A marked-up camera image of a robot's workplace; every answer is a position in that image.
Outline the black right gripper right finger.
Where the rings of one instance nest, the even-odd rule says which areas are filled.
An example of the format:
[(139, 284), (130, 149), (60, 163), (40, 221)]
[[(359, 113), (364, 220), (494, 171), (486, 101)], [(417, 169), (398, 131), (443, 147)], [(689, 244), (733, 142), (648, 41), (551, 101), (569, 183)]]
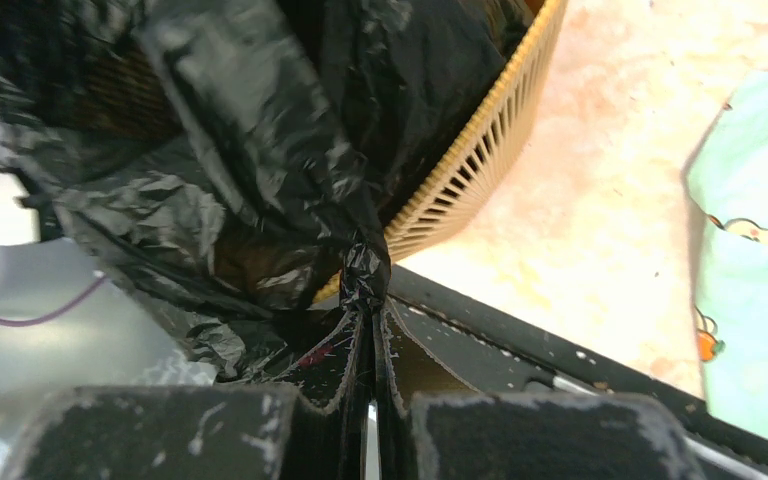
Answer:
[(588, 395), (533, 379), (491, 388), (472, 357), (458, 377), (395, 308), (375, 327), (378, 434), (385, 479), (700, 479), (683, 428), (641, 395)]

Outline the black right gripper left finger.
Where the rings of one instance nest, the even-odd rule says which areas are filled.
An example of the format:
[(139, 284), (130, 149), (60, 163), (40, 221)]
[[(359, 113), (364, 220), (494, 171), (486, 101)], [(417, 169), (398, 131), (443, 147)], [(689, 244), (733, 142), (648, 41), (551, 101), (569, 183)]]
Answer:
[(366, 322), (331, 334), (266, 383), (61, 392), (21, 431), (2, 479), (358, 479)]

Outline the yellow ribbed trash bin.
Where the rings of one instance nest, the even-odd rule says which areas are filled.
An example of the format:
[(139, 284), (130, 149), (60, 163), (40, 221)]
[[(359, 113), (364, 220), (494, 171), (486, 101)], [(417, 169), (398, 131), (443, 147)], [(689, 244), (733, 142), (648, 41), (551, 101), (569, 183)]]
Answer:
[(319, 67), (391, 259), (462, 230), (532, 131), (563, 1), (327, 1)]

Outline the black plastic trash bag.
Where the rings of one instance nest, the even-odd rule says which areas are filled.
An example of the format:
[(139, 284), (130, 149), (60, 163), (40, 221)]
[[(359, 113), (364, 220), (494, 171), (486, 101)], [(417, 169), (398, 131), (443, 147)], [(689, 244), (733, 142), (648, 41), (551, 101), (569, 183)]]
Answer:
[(521, 1), (0, 1), (0, 172), (222, 382), (390, 277), (383, 230), (531, 23)]

